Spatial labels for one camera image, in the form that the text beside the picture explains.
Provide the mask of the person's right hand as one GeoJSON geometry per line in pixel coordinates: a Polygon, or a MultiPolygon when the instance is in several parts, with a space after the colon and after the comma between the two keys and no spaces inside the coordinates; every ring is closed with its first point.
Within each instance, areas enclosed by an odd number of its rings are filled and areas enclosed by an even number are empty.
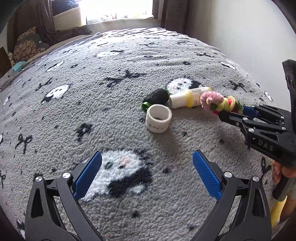
{"type": "Polygon", "coordinates": [[[275,185],[278,184],[282,176],[294,178],[296,176],[295,168],[287,168],[280,163],[273,161],[273,183],[275,185]]]}

